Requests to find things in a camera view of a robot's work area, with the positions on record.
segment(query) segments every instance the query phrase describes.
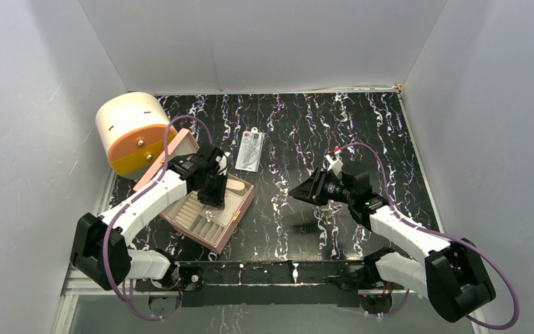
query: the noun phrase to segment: metal frame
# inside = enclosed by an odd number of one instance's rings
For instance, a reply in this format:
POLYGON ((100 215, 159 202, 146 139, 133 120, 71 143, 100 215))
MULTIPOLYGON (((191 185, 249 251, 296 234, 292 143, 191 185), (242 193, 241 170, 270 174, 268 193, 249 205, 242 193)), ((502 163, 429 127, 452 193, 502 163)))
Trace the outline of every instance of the metal frame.
MULTIPOLYGON (((269 93, 269 94, 289 94, 289 93, 366 93, 366 92, 389 92, 389 93, 397 93, 398 94, 398 101, 400 103, 400 107, 402 108, 404 119, 406 121, 406 126, 409 129, 410 132, 410 123, 408 121, 407 111, 404 107, 401 90, 398 89, 397 85, 393 86, 359 86, 359 87, 347 87, 347 88, 329 88, 329 89, 316 89, 316 90, 304 90, 304 91, 289 91, 289 92, 280 92, 280 93, 269 93)), ((207 95, 222 95, 222 94, 266 94, 263 93, 234 93, 234 92, 212 92, 207 93, 207 95)), ((437 204, 435 202, 435 199, 432 195, 431 189, 429 187, 428 179, 425 173, 425 169, 423 167, 423 162, 421 160, 421 155, 419 152, 418 147, 416 146, 416 141, 414 140, 414 137, 412 134, 410 134, 410 140, 412 142, 412 145, 414 147, 414 153, 416 155, 416 158, 419 161, 419 166, 421 168, 421 174, 423 175, 423 181, 425 182, 425 187, 427 189, 429 199, 431 201, 431 205, 433 208, 433 211, 435 212, 435 218, 437 220, 437 225, 439 227, 439 231, 444 232, 444 227, 441 222, 441 217, 439 216, 439 211, 437 209, 437 204)), ((100 214, 102 212, 105 212, 107 210, 107 206, 109 203, 109 200, 111 199, 111 194, 113 191, 113 185, 115 184, 115 178, 117 175, 113 172, 113 170, 110 168, 108 177, 106 179, 106 183, 104 185, 102 196, 97 203, 97 213, 100 214)), ((381 294, 381 289, 367 289, 367 290, 358 290, 358 294, 381 294)), ((404 294, 406 293, 406 290, 399 289, 394 292, 393 294, 404 294)), ((79 300, 79 296, 81 295, 113 295, 113 291, 105 291, 103 290, 97 283, 93 282, 91 279, 89 279, 87 276, 85 276, 83 273, 75 269, 74 267, 69 266, 67 275, 65 277, 65 282, 63 284, 62 291, 60 293, 60 307, 58 310, 58 316, 56 317, 56 322, 54 324, 54 328, 52 330, 53 334, 68 334, 70 331, 70 326, 72 325, 72 320, 74 317, 74 312, 76 310, 76 305, 79 300)), ((134 292, 134 294, 138 295, 148 295, 148 296, 177 296, 178 293, 176 292, 164 292, 164 291, 158 291, 158 292, 134 292)), ((481 309, 478 309, 474 311, 471 314, 473 317, 484 321, 484 314, 481 309)), ((488 329, 480 327, 476 325, 475 323, 472 323, 472 328, 474 330, 475 334, 488 334, 490 333, 488 329)))

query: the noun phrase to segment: marble pattern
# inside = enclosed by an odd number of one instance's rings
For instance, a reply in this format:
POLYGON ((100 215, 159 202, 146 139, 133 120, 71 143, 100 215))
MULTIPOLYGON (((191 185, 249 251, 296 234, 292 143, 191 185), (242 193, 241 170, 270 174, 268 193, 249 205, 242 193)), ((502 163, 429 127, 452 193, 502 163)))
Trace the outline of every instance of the marble pattern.
MULTIPOLYGON (((358 260, 388 240, 371 234, 351 219, 345 205, 313 207, 288 198, 324 154, 353 141, 373 146, 389 176, 390 196, 400 210, 425 226, 437 229, 419 163, 397 93, 310 93, 279 95, 158 96, 170 117, 194 115, 213 135, 213 143, 233 152, 229 173, 256 186, 254 202, 242 218, 222 254, 175 232, 155 218, 134 239, 137 249, 162 248, 178 260, 310 261, 358 260), (242 132, 252 127, 266 132, 257 173, 234 169, 242 132)), ((199 141, 205 132, 191 121, 188 127, 199 141)), ((345 160, 363 161, 371 171, 375 191, 381 173, 375 159, 363 149, 348 149, 345 160)), ((135 182, 118 177, 110 205, 131 193, 135 182)))

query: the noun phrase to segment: pink jewelry box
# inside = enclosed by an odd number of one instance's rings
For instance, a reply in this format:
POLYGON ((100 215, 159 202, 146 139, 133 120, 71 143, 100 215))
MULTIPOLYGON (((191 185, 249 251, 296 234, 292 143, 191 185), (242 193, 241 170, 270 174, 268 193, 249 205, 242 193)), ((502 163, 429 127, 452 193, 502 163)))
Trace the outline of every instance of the pink jewelry box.
MULTIPOLYGON (((168 145, 169 159, 196 153, 199 148, 189 129, 181 129, 168 145)), ((165 155, 161 153, 135 185, 134 191, 152 180, 164 159, 165 155)), ((161 216, 180 233, 220 254, 253 198, 252 184, 228 174, 224 209, 203 205, 197 200, 197 192, 192 191, 164 209, 161 216)))

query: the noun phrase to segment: open box lid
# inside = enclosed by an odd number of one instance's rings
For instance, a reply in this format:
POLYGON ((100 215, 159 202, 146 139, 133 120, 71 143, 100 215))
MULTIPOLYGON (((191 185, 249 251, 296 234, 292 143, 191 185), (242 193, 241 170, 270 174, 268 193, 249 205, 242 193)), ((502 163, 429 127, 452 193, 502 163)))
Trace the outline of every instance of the open box lid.
MULTIPOLYGON (((169 143, 168 151, 169 151, 169 159, 172 159, 174 157, 177 157, 179 155, 187 155, 187 154, 193 154, 196 153, 197 150, 200 149, 200 146, 197 144, 197 141, 195 141, 195 138, 193 138, 193 135, 191 134, 191 131, 189 129, 181 129, 177 133, 177 135, 173 138, 173 140, 169 143)), ((138 183, 134 186, 134 191, 138 191, 141 188, 143 188, 152 178, 156 175, 156 173, 161 169, 163 166, 163 163, 165 162, 165 152, 163 151, 161 155, 159 155, 158 158, 150 165, 146 173, 140 178, 138 183)))

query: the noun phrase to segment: purple hose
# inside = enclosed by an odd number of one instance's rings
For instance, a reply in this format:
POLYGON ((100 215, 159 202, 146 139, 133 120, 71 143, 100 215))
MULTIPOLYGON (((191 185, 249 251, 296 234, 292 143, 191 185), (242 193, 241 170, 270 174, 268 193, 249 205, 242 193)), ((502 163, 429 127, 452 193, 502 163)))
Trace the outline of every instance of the purple hose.
MULTIPOLYGON (((202 120, 200 120, 199 118, 197 118, 195 116, 190 116, 190 115, 182 115, 182 116, 177 116, 177 117, 173 118, 169 122, 167 127, 165 128, 165 136, 163 138, 163 144, 164 144, 164 148, 165 148, 165 151, 164 151, 165 152, 165 162, 163 164, 163 170, 161 171, 161 174, 159 175, 159 178, 156 179, 156 181, 159 181, 165 175, 165 172, 166 172, 166 169, 167 169, 167 165, 169 163, 169 152, 168 152, 168 143, 167 143, 167 141, 168 141, 167 137, 169 136, 169 129, 171 128, 171 126, 173 124, 175 124, 176 121, 182 120, 182 119, 190 119, 190 120, 198 121, 202 125, 202 127, 206 130, 206 134, 208 135, 208 139, 209 139, 210 143, 212 142, 212 137, 211 137, 211 134, 210 134, 210 130, 208 129, 207 125, 205 123, 203 123, 202 120)), ((142 190, 138 195, 134 196, 134 198, 132 199, 131 203, 136 202, 139 198, 144 196, 148 191, 150 191, 150 189, 154 188, 154 186, 156 186, 157 184, 158 184, 158 182, 152 182, 149 186, 144 188, 144 190, 142 190)), ((126 283, 125 282, 123 282, 123 284, 122 284, 122 290, 124 292, 124 293, 122 293, 120 291, 120 288, 118 288, 118 286, 113 281, 113 275, 111 273, 111 268, 110 268, 110 265, 109 265, 109 237, 111 235, 111 230, 113 230, 113 226, 114 226, 115 222, 118 221, 119 217, 123 213, 125 213, 126 210, 129 207, 130 207, 129 203, 124 205, 124 207, 122 207, 115 214, 115 216, 113 216, 113 218, 109 222, 109 226, 105 230, 105 235, 104 235, 104 238, 103 238, 103 265, 104 265, 104 269, 105 269, 105 275, 107 277, 107 280, 109 281, 109 284, 111 285, 111 288, 115 292, 115 294, 118 296, 118 298, 120 298, 122 301, 125 301, 127 303, 128 308, 130 309, 130 311, 132 311, 132 313, 134 313, 138 317, 140 317, 142 319, 145 319, 145 320, 153 320, 153 321, 161 320, 162 318, 166 318, 166 317, 171 316, 177 310, 169 313, 168 315, 162 316, 162 317, 147 317, 145 315, 142 315, 142 314, 138 313, 136 310, 134 310, 132 308, 132 306, 130 305, 130 303, 129 303, 132 300, 133 296, 134 296, 134 286, 133 286, 133 281, 134 280, 130 280, 130 289, 129 289, 130 295, 129 296, 126 296, 126 287, 125 287, 126 283)))
MULTIPOLYGON (((378 161, 378 164, 380 165, 380 170, 382 171, 382 177, 383 177, 383 180, 384 180, 384 190, 386 191, 386 196, 388 197, 388 203, 389 203, 389 206, 390 206, 390 209, 392 210, 392 212, 394 213, 394 216, 396 216, 396 218, 398 218, 402 223, 410 226, 411 228, 415 228, 416 225, 409 222, 407 219, 405 219, 405 217, 395 208, 395 205, 394 205, 394 200, 392 199, 392 197, 389 195, 390 192, 389 192, 389 189, 388 189, 388 182, 386 180, 386 172, 384 170, 384 165, 382 164, 382 160, 380 159, 380 156, 378 155, 378 153, 369 145, 367 144, 364 144, 364 143, 351 143, 351 144, 347 144, 343 147, 341 147, 341 150, 344 150, 346 148, 348 148, 349 146, 362 146, 368 150, 371 151, 371 153, 373 153, 373 156, 375 157, 375 160, 378 161)), ((502 325, 492 325, 492 324, 486 324, 485 322, 481 322, 480 320, 477 320, 477 319, 474 319, 473 317, 470 317, 469 315, 466 316, 466 318, 468 318, 470 321, 482 326, 482 327, 486 327, 486 328, 489 328, 489 329, 495 329, 495 330, 503 330, 503 329, 508 329, 508 328, 511 328, 513 327, 513 325, 515 325, 517 323, 517 320, 519 320, 519 313, 521 312, 520 311, 520 307, 519 307, 519 297, 517 296, 517 292, 515 291, 514 287, 512 286, 512 283, 511 281, 509 280, 509 278, 507 277, 507 275, 504 274, 503 270, 496 265, 496 263, 494 263, 494 261, 488 257, 488 255, 486 255, 484 252, 482 252, 481 250, 477 249, 474 245, 468 243, 468 242, 465 242, 457 237, 454 237, 454 236, 451 236, 449 234, 445 234, 445 233, 441 233, 441 232, 437 232, 437 231, 434 231, 434 230, 429 230, 427 228, 422 228, 420 229, 420 231, 422 232, 425 232, 427 234, 432 234, 432 235, 436 235, 438 237, 442 237, 442 238, 445 238, 445 239, 449 239, 459 245, 462 245, 464 247, 467 247, 469 250, 475 252, 476 254, 478 254, 479 256, 481 256, 486 262, 488 262, 488 264, 490 264, 490 266, 492 268, 494 268, 494 270, 496 271, 496 273, 503 279, 503 282, 505 283, 505 285, 507 286, 509 292, 510 292, 510 295, 512 297, 512 307, 513 307, 513 311, 512 311, 512 317, 510 318, 509 322, 507 322, 506 324, 502 324, 502 325)))

